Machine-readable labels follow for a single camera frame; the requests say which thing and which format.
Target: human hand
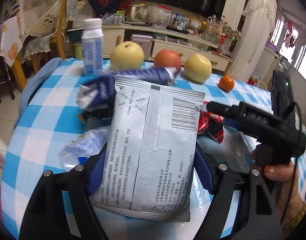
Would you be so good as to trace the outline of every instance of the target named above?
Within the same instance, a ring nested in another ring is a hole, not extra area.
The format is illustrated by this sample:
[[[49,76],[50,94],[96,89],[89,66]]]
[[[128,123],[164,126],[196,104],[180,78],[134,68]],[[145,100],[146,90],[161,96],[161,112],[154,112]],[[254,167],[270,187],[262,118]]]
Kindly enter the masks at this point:
[[[258,159],[257,155],[261,154],[261,152],[263,152],[264,150],[265,148],[263,145],[261,144],[258,145],[255,148],[255,150],[251,153],[251,158],[256,161]],[[277,202],[275,203],[276,212],[279,215],[279,217],[281,217],[284,212],[292,187],[292,178],[294,172],[293,162],[290,162],[289,164],[278,164],[273,166],[267,165],[263,171],[263,169],[258,165],[256,161],[251,166],[251,169],[258,170],[260,173],[262,173],[262,176],[264,175],[266,178],[270,180],[283,182],[280,196]],[[286,225],[293,218],[295,218],[300,213],[302,208],[303,208],[303,201],[301,199],[300,194],[298,193],[298,170],[297,170],[295,180],[293,183],[290,202],[284,220],[282,221],[282,225]]]

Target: red and black candy package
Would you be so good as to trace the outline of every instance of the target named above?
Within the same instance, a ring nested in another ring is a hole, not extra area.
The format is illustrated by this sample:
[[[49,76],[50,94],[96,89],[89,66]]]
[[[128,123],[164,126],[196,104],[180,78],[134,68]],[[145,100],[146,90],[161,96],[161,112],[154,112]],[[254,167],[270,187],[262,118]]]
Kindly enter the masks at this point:
[[[206,104],[204,102],[200,111],[200,118],[198,120],[197,134],[205,134],[217,143],[223,141],[223,116],[207,112]]]

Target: food cover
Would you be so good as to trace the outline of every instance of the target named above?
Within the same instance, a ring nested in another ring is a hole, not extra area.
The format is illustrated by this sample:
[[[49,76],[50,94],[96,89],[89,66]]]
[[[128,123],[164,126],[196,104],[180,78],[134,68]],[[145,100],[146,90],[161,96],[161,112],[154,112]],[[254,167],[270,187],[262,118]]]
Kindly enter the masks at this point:
[[[61,0],[19,0],[22,34],[43,37],[55,31]]]

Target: bolt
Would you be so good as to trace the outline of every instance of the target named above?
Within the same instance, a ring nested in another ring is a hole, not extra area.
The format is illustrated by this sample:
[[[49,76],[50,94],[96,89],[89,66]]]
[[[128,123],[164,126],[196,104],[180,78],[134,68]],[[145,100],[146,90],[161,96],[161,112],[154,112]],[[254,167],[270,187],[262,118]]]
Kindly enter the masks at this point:
[[[259,173],[258,170],[252,170],[251,172],[252,172],[252,174],[253,174],[254,176],[259,176],[259,175],[260,175],[260,173]]]
[[[83,168],[84,168],[84,166],[82,164],[79,164],[79,165],[75,166],[75,170],[77,170],[77,171],[82,171]]]
[[[44,171],[43,175],[45,177],[48,177],[49,175],[51,175],[51,171],[50,170],[46,170],[46,171]]]
[[[223,163],[219,165],[219,169],[222,170],[222,171],[226,171],[227,168],[228,167],[225,164],[223,164]]]

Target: barcode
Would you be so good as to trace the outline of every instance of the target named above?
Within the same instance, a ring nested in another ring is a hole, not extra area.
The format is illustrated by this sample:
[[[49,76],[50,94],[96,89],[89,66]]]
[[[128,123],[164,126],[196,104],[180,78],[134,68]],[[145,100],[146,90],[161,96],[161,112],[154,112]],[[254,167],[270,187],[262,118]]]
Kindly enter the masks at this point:
[[[195,104],[173,98],[172,127],[183,130],[197,130]]]

